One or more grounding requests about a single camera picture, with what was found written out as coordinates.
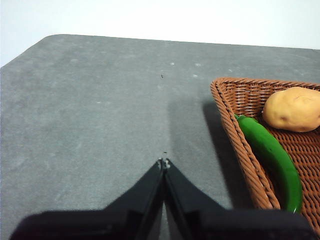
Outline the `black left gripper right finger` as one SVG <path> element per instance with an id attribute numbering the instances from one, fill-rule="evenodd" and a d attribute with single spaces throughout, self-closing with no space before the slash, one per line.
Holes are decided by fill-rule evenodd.
<path id="1" fill-rule="evenodd" d="M 276 209 L 226 209 L 168 159 L 162 161 L 165 204 L 186 240 L 315 240 L 308 221 Z"/>

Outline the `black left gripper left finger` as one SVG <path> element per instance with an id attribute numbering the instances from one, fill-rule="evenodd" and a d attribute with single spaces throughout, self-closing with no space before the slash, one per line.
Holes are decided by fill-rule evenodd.
<path id="1" fill-rule="evenodd" d="M 44 211 L 25 217 L 12 240 L 146 240 L 162 209 L 163 159 L 107 207 Z"/>

